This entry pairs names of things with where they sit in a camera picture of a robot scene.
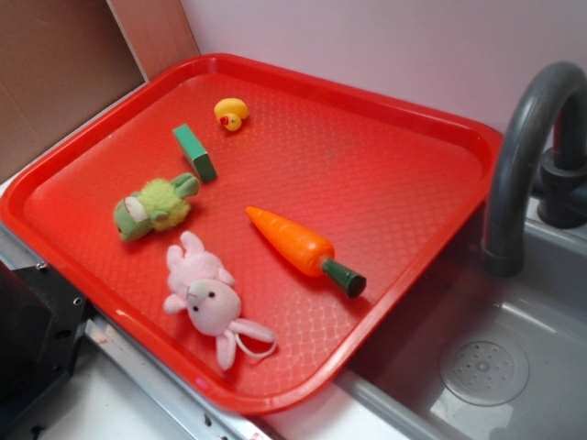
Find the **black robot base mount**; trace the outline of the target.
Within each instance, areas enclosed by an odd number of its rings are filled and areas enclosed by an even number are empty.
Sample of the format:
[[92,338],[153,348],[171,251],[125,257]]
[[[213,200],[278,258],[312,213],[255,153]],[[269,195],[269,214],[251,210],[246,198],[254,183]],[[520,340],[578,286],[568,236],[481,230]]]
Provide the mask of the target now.
[[1,266],[1,425],[72,375],[86,297],[55,269]]

